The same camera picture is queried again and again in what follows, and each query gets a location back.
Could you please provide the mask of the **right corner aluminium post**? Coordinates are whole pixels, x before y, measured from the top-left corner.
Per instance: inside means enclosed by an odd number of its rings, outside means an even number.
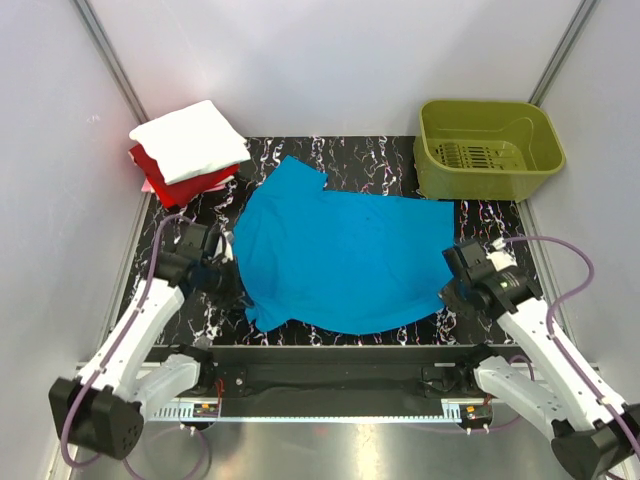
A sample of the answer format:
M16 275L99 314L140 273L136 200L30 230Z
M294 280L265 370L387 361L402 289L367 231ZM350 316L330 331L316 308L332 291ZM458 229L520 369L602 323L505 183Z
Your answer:
M600 5L600 0L581 0L537 81L528 103L541 107L580 36Z

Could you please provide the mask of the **left corner aluminium post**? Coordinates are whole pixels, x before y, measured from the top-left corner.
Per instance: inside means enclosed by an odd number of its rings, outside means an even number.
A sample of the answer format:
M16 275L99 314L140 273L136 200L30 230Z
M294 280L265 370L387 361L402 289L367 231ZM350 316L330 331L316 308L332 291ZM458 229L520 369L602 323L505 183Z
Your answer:
M92 2L71 0L71 5L79 16L89 38L94 44L103 64L111 75L131 114L138 124L145 123L149 116L136 89L131 82L119 55L113 46L105 27L97 15Z

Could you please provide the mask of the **folded white t-shirt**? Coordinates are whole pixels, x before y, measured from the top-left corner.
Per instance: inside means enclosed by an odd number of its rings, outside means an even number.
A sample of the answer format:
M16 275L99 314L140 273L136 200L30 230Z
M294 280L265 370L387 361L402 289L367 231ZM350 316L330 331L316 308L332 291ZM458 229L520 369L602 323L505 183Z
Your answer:
M139 125L129 138L156 161L168 185L250 159L246 139L210 100Z

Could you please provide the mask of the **olive green plastic basket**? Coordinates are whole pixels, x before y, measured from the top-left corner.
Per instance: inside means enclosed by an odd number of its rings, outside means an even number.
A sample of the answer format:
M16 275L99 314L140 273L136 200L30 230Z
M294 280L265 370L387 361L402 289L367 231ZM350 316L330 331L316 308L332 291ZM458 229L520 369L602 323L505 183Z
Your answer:
M415 168L428 199L521 202L565 166L549 116L530 103L431 100L419 126Z

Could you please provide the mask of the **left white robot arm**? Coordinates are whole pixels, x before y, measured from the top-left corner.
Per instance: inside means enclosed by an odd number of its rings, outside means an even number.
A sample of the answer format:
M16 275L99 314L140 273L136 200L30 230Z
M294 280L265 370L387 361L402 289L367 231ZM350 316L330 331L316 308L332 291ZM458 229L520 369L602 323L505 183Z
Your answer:
M144 377L138 373L192 292L229 300L239 290L230 246L220 243L211 256L183 249L163 253L149 274L98 352L73 378L57 378L48 392L61 455L73 468L85 464L73 459L71 446L123 460L157 411L183 393L203 396L218 384L212 354L193 346L177 347Z

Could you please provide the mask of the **blue t-shirt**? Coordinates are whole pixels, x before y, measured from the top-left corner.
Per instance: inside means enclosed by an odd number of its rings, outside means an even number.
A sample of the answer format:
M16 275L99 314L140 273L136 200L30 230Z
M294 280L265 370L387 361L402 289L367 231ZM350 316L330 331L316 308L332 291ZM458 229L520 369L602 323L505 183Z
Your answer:
M251 195L233 251L262 332L289 320L338 334L403 327L442 309L450 202L329 190L288 156Z

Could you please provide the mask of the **corner aluminium post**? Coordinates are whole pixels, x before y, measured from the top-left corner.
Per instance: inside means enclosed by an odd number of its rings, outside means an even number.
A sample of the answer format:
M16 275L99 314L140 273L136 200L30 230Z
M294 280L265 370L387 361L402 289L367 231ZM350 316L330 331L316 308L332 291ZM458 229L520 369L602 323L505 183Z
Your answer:
M103 64L111 75L131 114L138 124L145 123L149 116L136 89L131 82L119 55L113 46L105 27L97 15L92 2L71 0L71 5L79 16L89 38L94 44Z
M581 0L537 81L528 103L541 107L580 36L600 5L600 0Z

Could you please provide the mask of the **aluminium frame rail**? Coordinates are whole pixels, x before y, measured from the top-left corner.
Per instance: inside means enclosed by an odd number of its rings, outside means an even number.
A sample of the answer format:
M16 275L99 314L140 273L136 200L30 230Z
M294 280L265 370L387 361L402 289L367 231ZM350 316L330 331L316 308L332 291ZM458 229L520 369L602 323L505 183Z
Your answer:
M525 377L536 381L533 373L523 374L514 365L510 364L515 370L524 375ZM209 391L195 395L193 393L183 393L163 408L157 411L148 421L177 421L184 420L186 422L198 423L198 422L211 422L216 418L222 418L221 416L221 394L223 392L223 383L221 379L217 378L217 386L211 388ZM443 400L440 405L443 409L440 415L429 415L427 417L420 418L396 418L396 417L384 417L382 419L373 419L366 417L361 420L356 420L353 417L346 419L330 418L326 420L319 419L287 419L285 421L267 421L265 419L244 419L250 422L312 422L312 421L329 421L337 423L359 423L364 421L372 421L374 423L457 423L461 424L466 420L472 423L478 423L480 420L479 414L466 414L463 411L463 403L480 400L473 399L453 399Z

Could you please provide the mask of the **folded red t-shirt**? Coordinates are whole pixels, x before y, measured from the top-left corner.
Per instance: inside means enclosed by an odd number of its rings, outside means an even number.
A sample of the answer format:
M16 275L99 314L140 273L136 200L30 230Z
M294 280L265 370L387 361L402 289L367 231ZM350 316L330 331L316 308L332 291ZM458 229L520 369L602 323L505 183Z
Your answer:
M145 180L152 186L161 204L169 209L185 207L199 194L217 189L224 185L239 169L235 164L212 173L199 175L174 184L167 184L162 176L157 162L152 159L141 145L135 145L129 150L132 161L144 172Z

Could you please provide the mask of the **folded pink t-shirt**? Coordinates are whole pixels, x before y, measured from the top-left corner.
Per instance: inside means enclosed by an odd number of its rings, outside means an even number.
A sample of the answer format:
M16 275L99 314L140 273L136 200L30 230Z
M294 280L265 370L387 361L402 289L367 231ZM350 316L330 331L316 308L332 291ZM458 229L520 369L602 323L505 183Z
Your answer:
M141 188L141 191L144 192L144 193L150 193L150 192L153 191L152 186L151 186L151 184L149 183L148 180L144 181L144 183L142 185L142 188Z

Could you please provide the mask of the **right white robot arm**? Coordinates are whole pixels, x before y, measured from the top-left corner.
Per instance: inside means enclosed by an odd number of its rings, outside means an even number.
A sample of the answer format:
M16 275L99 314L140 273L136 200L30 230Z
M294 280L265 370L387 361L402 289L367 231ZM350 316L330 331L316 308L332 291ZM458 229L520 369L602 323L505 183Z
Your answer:
M496 350L475 346L445 384L466 396L495 397L550 442L574 479L594 479L639 454L639 407L589 365L555 322L540 290L515 266L458 271L441 290L459 314L485 314L511 335L545 380L518 373Z

